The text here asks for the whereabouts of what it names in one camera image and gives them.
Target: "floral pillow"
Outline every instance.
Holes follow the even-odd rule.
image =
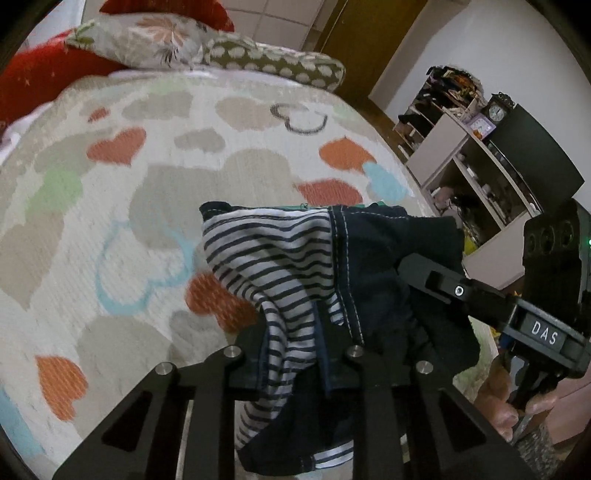
[[[174,14],[100,15],[74,29],[66,44],[131,68],[192,70],[203,62],[207,31]]]
[[[200,64],[258,70],[334,92],[345,67],[328,55],[256,43],[174,14],[101,15],[73,30],[66,44],[136,69],[193,70]]]

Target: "orange heart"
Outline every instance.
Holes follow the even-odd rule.
[[[255,308],[230,294],[212,273],[201,273],[191,279],[185,302],[197,315],[215,315],[218,325],[227,333],[237,333],[256,322]]]
[[[357,205],[363,202],[355,187],[339,179],[298,183],[295,187],[312,207],[326,205]]]
[[[365,162],[374,162],[371,153],[347,137],[339,138],[320,147],[320,158],[337,170],[359,170]]]
[[[106,116],[109,116],[111,114],[111,111],[108,108],[105,107],[100,107],[97,108],[94,112],[92,112],[90,114],[90,117],[88,117],[88,123],[92,123],[92,122],[96,122],[97,120],[100,120],[101,118],[105,118]]]
[[[113,140],[101,140],[91,145],[86,156],[92,161],[131,165],[131,160],[146,141],[146,130],[128,128]]]
[[[61,356],[36,356],[41,392],[54,415],[62,421],[74,418],[74,400],[84,397],[88,382],[78,366]]]

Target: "bedspread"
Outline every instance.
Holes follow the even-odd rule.
[[[322,90],[72,85],[0,170],[0,423],[41,480],[155,365],[202,361],[252,321],[204,261],[208,200],[431,214],[376,131]]]

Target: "white stitching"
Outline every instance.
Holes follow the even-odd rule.
[[[339,228],[337,227],[337,222],[336,222],[336,217],[335,217],[335,209],[333,208],[332,210],[333,210],[333,214],[330,215],[330,212],[329,212],[329,216],[330,216],[331,220],[333,220],[335,223],[335,244],[333,245],[333,251],[335,252],[336,272],[338,274],[338,272],[339,272],[339,250],[337,249],[336,242],[339,239]],[[351,335],[351,338],[353,338],[353,332],[351,331],[351,325],[349,324],[349,316],[347,315],[347,307],[345,305],[345,302],[343,301],[343,295],[340,292],[338,280],[335,281],[335,292],[336,292],[337,298],[339,299],[339,301],[341,303],[341,307],[343,310],[343,318],[345,319],[345,322],[347,323],[347,328],[349,329],[349,335]]]
[[[399,217],[389,217],[388,215],[382,215],[381,213],[373,213],[373,212],[349,212],[351,215],[356,215],[358,213],[363,213],[364,215],[377,215],[379,217],[389,218],[390,220],[394,220],[396,218],[408,218],[408,215],[403,215]]]
[[[349,230],[347,228],[347,220],[345,219],[345,214],[343,213],[343,206],[341,206],[340,208],[340,215],[343,218],[343,223],[345,224],[345,258],[347,259],[347,290],[349,292],[349,297],[351,297],[351,303],[353,304],[355,316],[357,317],[357,326],[359,327],[359,336],[361,337],[361,344],[365,345],[363,333],[361,332],[361,322],[359,321],[359,313],[357,313],[357,306],[355,305],[355,300],[353,299],[353,294],[351,293],[351,282],[349,277]]]

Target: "white wall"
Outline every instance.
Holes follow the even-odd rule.
[[[591,85],[558,33],[525,0],[429,0],[384,71],[372,100],[394,121],[429,67],[476,76],[486,97],[502,91],[554,137],[586,182],[575,198],[591,211]]]
[[[63,31],[80,25],[84,5],[85,0],[62,0],[29,34],[28,45],[35,47]]]

